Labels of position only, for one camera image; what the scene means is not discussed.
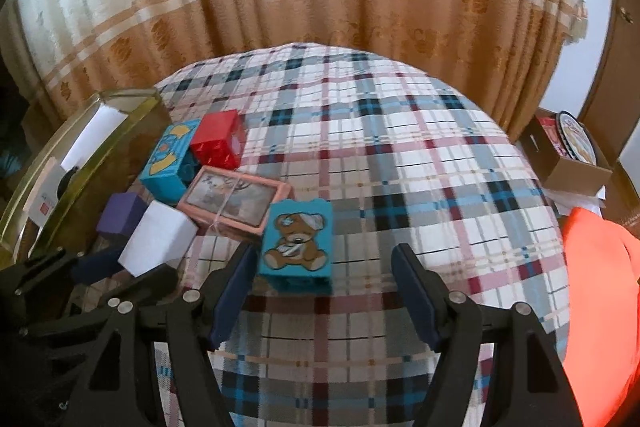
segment plaid tablecloth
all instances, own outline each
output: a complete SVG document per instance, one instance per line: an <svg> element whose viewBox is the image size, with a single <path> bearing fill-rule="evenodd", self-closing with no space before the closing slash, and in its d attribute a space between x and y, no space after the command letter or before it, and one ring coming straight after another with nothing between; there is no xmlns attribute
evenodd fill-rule
<svg viewBox="0 0 640 427"><path fill-rule="evenodd" d="M334 294L279 296L258 278L211 355L236 425L412 420L437 355L396 295L398 243L478 303L527 301L564 357L568 280L553 210L503 131L456 90L400 62L318 44L199 62L158 87L175 121L239 110L241 170L334 207ZM236 244L197 237L182 283L199 287ZM167 422L181 425L166 347L157 348ZM491 365L483 346L467 425L480 422Z"/></svg>

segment round plate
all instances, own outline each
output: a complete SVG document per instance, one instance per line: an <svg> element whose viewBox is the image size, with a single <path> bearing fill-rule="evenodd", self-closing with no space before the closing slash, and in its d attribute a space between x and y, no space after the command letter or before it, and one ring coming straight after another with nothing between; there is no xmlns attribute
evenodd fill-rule
<svg viewBox="0 0 640 427"><path fill-rule="evenodd" d="M596 165L596 153L577 120L567 111L559 112L556 116L558 122L558 134L569 151L569 154L578 161Z"/></svg>

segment door handle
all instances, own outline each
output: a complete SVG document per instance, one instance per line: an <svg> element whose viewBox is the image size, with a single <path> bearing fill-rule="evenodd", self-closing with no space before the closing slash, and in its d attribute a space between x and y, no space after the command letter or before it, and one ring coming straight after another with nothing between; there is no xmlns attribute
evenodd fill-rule
<svg viewBox="0 0 640 427"><path fill-rule="evenodd" d="M625 9L625 7L620 8L620 16L625 20L626 23L628 24L634 23L634 18L631 16L631 13L629 13Z"/></svg>

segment wooden door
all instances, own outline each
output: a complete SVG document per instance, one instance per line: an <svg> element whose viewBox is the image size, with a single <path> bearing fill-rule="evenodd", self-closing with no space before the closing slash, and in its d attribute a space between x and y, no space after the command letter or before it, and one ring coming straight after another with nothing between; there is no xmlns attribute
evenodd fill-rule
<svg viewBox="0 0 640 427"><path fill-rule="evenodd" d="M613 0L602 60L580 117L610 165L640 120L640 0Z"/></svg>

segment red cube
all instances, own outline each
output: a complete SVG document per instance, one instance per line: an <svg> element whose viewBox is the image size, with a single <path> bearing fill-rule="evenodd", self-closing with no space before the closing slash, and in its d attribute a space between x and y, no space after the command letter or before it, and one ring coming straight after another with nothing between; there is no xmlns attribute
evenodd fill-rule
<svg viewBox="0 0 640 427"><path fill-rule="evenodd" d="M240 166L246 129L235 109L206 114L191 138L191 152L202 165L235 170Z"/></svg>

